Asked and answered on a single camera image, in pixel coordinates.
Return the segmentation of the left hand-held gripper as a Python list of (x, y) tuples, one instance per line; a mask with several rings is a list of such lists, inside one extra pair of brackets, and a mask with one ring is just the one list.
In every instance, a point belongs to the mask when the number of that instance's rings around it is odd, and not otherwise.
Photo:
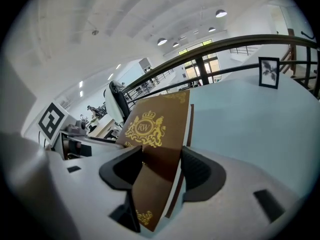
[(85, 122), (72, 117), (58, 103), (51, 102), (47, 106), (37, 126), (50, 150), (59, 153), (63, 160), (92, 156), (92, 147), (78, 139), (87, 136)]

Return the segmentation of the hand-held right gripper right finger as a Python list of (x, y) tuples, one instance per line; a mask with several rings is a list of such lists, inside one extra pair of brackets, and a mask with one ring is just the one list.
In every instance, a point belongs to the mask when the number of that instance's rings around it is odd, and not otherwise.
[(184, 146), (181, 171), (185, 178), (184, 202), (204, 202), (225, 185), (227, 172), (219, 163)]

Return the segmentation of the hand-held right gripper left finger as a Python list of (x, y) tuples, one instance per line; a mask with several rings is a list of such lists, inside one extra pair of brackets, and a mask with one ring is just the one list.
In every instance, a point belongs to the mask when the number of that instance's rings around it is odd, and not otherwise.
[(141, 227), (132, 191), (143, 165), (142, 147), (136, 146), (131, 150), (124, 148), (121, 151), (123, 153), (120, 156), (99, 168), (99, 176), (113, 190), (126, 192), (124, 203), (118, 206), (109, 217), (127, 229), (139, 233)]

